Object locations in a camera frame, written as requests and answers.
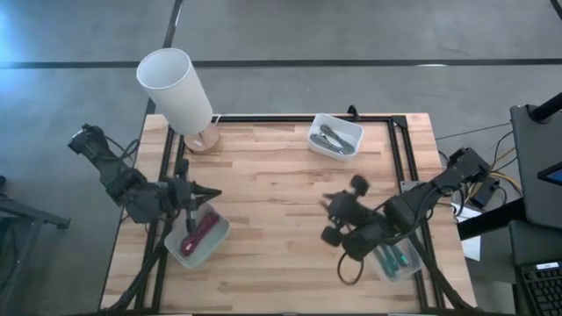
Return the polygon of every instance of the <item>red object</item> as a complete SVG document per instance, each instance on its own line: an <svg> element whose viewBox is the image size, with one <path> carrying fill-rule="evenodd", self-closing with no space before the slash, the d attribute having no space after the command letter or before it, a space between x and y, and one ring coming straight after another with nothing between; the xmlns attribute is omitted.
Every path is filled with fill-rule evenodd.
<svg viewBox="0 0 562 316"><path fill-rule="evenodd" d="M197 245L201 242L203 237L205 237L205 235L209 233L211 228L213 228L213 226L218 222L219 215L215 214L214 212L208 212L207 214L205 214L205 216L203 216L201 222L199 222L199 225L197 226L197 232L188 235L182 240L182 254L184 256L191 255L191 253L195 251L195 248L197 248Z"/></svg>

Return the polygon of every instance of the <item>gray floor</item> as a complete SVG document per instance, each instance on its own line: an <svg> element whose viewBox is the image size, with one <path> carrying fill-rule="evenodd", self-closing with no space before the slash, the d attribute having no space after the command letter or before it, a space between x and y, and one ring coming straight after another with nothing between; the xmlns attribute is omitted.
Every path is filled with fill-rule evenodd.
<svg viewBox="0 0 562 316"><path fill-rule="evenodd" d="M4 0L0 62L138 61L162 47L173 0ZM173 46L194 60L560 58L562 21L547 0L191 0ZM508 108L560 92L562 66L199 69L217 113L429 112L436 137L508 122ZM68 148L84 122L122 144L147 97L134 69L0 69L0 174L8 193L69 216L41 235L24 315L97 308L119 221L98 173ZM484 153L509 127L439 140ZM507 139L501 150L513 146ZM483 156L493 159L493 148ZM505 169L517 178L517 167ZM512 190L509 198L515 198ZM505 232L469 262L479 305L510 312ZM502 274L490 276L489 271Z"/></svg>

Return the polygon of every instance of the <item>metal tongs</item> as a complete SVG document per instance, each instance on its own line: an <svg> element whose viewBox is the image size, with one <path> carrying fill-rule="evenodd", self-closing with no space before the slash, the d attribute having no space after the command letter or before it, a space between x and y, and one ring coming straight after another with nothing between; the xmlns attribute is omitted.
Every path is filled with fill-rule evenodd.
<svg viewBox="0 0 562 316"><path fill-rule="evenodd" d="M355 153L355 147L349 144L346 140L343 140L326 124L322 124L320 126L320 131L320 133L314 133L310 135L310 140L313 141L316 145L322 146L338 154ZM337 142L340 146L335 145L334 142L328 139L328 137Z"/></svg>

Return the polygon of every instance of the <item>lamp base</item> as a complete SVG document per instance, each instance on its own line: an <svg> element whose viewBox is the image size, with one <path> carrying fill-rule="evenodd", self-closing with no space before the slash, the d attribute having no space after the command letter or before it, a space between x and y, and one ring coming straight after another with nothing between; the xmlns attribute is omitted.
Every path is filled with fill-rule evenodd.
<svg viewBox="0 0 562 316"><path fill-rule="evenodd" d="M195 135L184 136L185 146L194 154L207 154L214 151L220 144L219 128L213 123Z"/></svg>

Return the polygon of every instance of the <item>white lampshade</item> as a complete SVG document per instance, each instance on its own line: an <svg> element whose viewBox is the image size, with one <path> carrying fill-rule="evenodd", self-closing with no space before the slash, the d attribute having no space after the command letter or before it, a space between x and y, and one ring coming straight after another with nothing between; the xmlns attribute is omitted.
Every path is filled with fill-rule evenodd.
<svg viewBox="0 0 562 316"><path fill-rule="evenodd" d="M184 51L151 53L140 62L137 80L177 133L200 133L211 123L213 109Z"/></svg>

